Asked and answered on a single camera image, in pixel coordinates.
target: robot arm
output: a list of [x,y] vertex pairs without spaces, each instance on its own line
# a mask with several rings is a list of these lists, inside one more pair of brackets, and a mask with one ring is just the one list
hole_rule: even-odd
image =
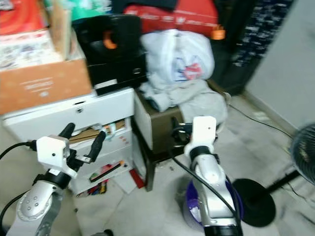
[[[226,175],[213,155],[213,142],[216,138],[214,117],[195,117],[192,136],[185,146],[185,155],[190,157],[190,169],[213,187],[235,210],[233,199],[226,187]],[[207,236],[242,235],[231,210],[209,188],[196,178],[193,184],[198,192],[202,224]]]
[[36,141],[37,158],[48,171],[38,175],[30,191],[18,201],[16,217],[7,236],[48,236],[59,213],[63,190],[84,163],[94,162],[102,148],[105,133],[95,138],[88,155],[77,156],[69,148],[68,139],[74,124],[68,125],[59,136],[50,135]]

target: floor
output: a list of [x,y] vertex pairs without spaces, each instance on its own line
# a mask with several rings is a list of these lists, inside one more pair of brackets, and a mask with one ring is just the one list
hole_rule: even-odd
[[[233,97],[232,104],[246,114],[254,115],[255,108],[242,97]],[[1,150],[14,143],[2,127],[0,137],[5,137],[0,144]],[[268,185],[290,171],[289,145],[290,139],[282,133],[229,110],[225,129],[215,143],[215,152],[232,180],[245,177]],[[188,164],[183,155],[178,159]],[[17,166],[21,171],[14,172]],[[41,167],[34,154],[25,150],[17,150],[1,161],[0,187],[10,188],[0,191],[0,207],[26,190],[39,170]],[[76,236],[81,231],[83,236],[89,236],[110,228],[116,236],[202,236],[203,233],[185,223],[181,212],[190,179],[173,161],[166,161],[157,168],[154,189],[149,193],[144,189],[134,189],[129,195],[125,194],[113,181],[108,182],[108,191],[104,195],[73,197],[72,201],[67,193],[51,235]],[[299,193],[314,193],[314,187],[302,178],[293,183],[293,187],[296,186]],[[304,201],[291,191],[279,190],[273,197],[277,206],[274,223],[265,228],[253,228],[242,223],[245,236],[314,235],[315,205],[310,199],[313,195]],[[13,212],[14,209],[8,212],[6,223],[12,221]]]

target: fan stand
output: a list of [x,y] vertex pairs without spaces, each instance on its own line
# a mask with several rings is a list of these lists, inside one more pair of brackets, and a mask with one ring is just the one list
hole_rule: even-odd
[[251,179],[235,180],[233,186],[241,196],[244,207],[242,220],[255,227],[269,225],[276,216],[276,205],[270,194],[298,176],[300,174],[295,170],[267,188]]

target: electric fan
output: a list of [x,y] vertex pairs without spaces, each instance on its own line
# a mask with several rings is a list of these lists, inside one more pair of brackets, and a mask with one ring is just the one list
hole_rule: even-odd
[[256,181],[245,178],[233,183],[242,198],[245,223],[255,227],[270,224],[276,216],[275,202],[270,194],[296,177],[301,175],[315,185],[315,123],[296,133],[290,153],[296,170],[269,187],[265,188]]

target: brown cardboard box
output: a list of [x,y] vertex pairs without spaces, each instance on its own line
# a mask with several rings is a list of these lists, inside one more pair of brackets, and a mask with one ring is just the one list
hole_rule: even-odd
[[84,59],[0,72],[0,114],[91,92]]

